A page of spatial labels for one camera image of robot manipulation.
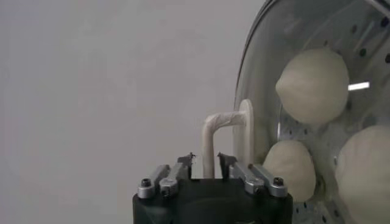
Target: screw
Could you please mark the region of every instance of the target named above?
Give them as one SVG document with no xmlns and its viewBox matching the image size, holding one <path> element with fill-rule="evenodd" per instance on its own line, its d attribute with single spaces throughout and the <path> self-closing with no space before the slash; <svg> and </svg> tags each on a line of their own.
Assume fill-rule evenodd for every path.
<svg viewBox="0 0 390 224">
<path fill-rule="evenodd" d="M 141 181 L 142 187 L 150 187 L 151 185 L 152 185 L 151 179 L 149 179 L 149 178 L 142 179 L 142 181 Z"/>
<path fill-rule="evenodd" d="M 276 186 L 282 186 L 282 185 L 283 185 L 283 178 L 281 178 L 281 177 L 275 177 L 275 178 L 274 178 L 274 185 L 276 185 Z"/>
</svg>

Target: perforated metal surface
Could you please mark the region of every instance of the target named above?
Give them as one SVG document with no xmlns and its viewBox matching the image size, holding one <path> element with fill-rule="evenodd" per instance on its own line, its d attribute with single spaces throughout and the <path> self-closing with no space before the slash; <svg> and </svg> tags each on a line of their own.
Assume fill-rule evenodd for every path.
<svg viewBox="0 0 390 224">
<path fill-rule="evenodd" d="M 338 196 L 334 178 L 341 147 L 356 132 L 390 124 L 389 20 L 364 0 L 269 1 L 259 13 L 244 51 L 235 109 L 252 101 L 255 160 L 279 140 L 296 139 L 316 168 L 315 196 L 294 208 L 293 223 L 355 223 Z M 342 55 L 350 83 L 370 88 L 349 92 L 340 117 L 318 127 L 301 124 L 282 108 L 275 84 L 287 62 L 306 49 L 329 47 Z M 235 152 L 240 148 L 236 138 Z"/>
</svg>

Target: white handle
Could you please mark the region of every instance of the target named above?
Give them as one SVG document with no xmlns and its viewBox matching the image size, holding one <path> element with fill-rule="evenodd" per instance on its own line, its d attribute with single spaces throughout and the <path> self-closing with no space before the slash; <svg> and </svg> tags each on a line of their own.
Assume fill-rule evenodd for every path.
<svg viewBox="0 0 390 224">
<path fill-rule="evenodd" d="M 214 114 L 206 118 L 203 130 L 203 176 L 204 178 L 214 178 L 214 133 L 221 127 L 233 125 L 246 126 L 244 132 L 243 150 L 244 162 L 253 160 L 253 111 L 250 100 L 243 100 L 240 105 L 240 111 L 231 113 Z"/>
</svg>

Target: dough ball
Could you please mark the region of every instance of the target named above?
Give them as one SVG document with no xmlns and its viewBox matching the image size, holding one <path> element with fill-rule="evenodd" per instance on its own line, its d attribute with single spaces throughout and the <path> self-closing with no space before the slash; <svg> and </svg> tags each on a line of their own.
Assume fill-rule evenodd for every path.
<svg viewBox="0 0 390 224">
<path fill-rule="evenodd" d="M 316 187 L 316 173 L 306 147 L 298 141 L 280 141 L 270 149 L 264 168 L 282 177 L 294 202 L 311 198 Z"/>
<path fill-rule="evenodd" d="M 348 70 L 327 48 L 295 56 L 276 83 L 287 113 L 304 124 L 324 124 L 339 116 L 348 98 Z"/>
<path fill-rule="evenodd" d="M 340 151 L 336 181 L 357 223 L 390 223 L 390 128 L 372 126 L 353 135 Z"/>
</svg>

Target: white wall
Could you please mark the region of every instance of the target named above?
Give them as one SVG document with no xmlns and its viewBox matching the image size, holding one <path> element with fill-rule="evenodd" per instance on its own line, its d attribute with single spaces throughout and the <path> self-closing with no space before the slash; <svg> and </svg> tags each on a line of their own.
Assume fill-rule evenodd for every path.
<svg viewBox="0 0 390 224">
<path fill-rule="evenodd" d="M 0 223 L 131 223 L 137 182 L 232 109 L 262 3 L 0 1 Z"/>
</svg>

